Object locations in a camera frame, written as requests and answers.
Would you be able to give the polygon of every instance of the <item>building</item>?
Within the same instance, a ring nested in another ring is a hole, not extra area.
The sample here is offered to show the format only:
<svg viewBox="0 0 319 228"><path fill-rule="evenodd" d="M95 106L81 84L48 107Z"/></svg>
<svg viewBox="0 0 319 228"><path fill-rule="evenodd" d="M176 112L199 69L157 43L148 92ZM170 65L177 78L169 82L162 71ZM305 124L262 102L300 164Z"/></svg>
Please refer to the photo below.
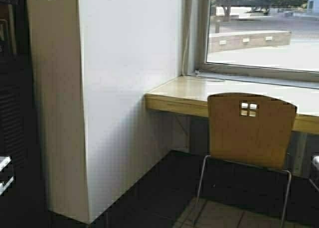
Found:
<svg viewBox="0 0 319 228"><path fill-rule="evenodd" d="M319 0L308 0L307 12L319 13Z"/></svg>

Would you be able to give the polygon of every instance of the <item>bench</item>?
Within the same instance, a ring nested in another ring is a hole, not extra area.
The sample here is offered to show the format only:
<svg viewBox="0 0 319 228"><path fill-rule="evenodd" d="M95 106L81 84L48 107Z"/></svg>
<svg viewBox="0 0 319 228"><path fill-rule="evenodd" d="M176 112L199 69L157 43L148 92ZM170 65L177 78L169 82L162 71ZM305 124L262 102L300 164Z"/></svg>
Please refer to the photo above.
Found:
<svg viewBox="0 0 319 228"><path fill-rule="evenodd" d="M208 53L264 46L289 45L290 31L258 30L209 34Z"/></svg>

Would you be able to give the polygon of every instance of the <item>wooden counter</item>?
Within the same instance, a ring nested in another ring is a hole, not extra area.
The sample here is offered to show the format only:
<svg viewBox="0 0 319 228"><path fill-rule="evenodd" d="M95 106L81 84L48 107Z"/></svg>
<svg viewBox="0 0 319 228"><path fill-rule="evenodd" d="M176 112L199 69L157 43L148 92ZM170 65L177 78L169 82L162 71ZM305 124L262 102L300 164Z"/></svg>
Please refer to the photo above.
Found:
<svg viewBox="0 0 319 228"><path fill-rule="evenodd" d="M319 134L319 90L178 77L145 94L148 109L208 117L207 97L212 94L240 92L278 98L298 107L294 131Z"/></svg>

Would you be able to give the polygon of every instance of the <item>window frame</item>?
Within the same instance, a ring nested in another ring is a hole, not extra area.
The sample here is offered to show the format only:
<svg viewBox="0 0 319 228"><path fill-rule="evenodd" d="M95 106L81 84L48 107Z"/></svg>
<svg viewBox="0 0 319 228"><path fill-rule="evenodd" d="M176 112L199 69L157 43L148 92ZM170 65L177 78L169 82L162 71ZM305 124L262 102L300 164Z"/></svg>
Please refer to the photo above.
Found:
<svg viewBox="0 0 319 228"><path fill-rule="evenodd" d="M195 23L197 23L198 28L196 32L195 69L189 71L190 73L197 70L225 75L319 82L319 72L207 62L211 0L198 0L196 8L198 13Z"/></svg>

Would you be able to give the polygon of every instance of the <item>chair backrest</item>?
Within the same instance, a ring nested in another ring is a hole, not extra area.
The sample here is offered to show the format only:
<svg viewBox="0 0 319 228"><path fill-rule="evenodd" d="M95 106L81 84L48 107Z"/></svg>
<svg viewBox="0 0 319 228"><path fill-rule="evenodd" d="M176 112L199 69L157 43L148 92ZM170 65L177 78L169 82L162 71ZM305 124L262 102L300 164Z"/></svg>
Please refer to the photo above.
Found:
<svg viewBox="0 0 319 228"><path fill-rule="evenodd" d="M290 103L262 95L209 96L211 156L282 169L296 111Z"/></svg>

